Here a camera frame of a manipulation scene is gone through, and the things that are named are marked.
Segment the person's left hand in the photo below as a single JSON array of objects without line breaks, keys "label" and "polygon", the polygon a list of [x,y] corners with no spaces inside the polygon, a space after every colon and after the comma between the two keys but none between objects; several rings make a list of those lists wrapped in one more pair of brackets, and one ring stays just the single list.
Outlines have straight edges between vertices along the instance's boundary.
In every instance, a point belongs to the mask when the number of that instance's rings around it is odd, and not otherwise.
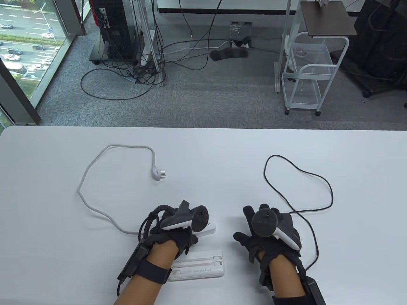
[{"label": "person's left hand", "polygon": [[172,208],[167,205],[161,205],[150,212],[144,227],[144,245],[147,248],[157,248],[158,250],[169,249],[174,253],[174,259],[178,258],[183,252],[188,251],[191,245],[198,242],[199,238],[194,235],[193,228],[187,225],[178,228],[165,230],[162,223],[167,227],[174,223],[188,222],[192,220],[195,209]]}]

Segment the person's right hand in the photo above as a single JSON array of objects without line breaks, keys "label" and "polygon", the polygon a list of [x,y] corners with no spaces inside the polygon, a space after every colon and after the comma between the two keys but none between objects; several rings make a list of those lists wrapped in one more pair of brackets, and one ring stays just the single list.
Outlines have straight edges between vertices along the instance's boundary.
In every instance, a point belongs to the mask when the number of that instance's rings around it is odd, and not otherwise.
[{"label": "person's right hand", "polygon": [[289,213],[280,213],[276,208],[261,204],[255,212],[250,205],[243,208],[251,236],[236,232],[233,238],[249,252],[250,263],[257,259],[260,263],[259,282],[270,291],[274,291],[269,264],[279,255],[285,256],[297,267],[300,279],[304,280],[306,271],[301,263],[301,242],[293,226]]}]

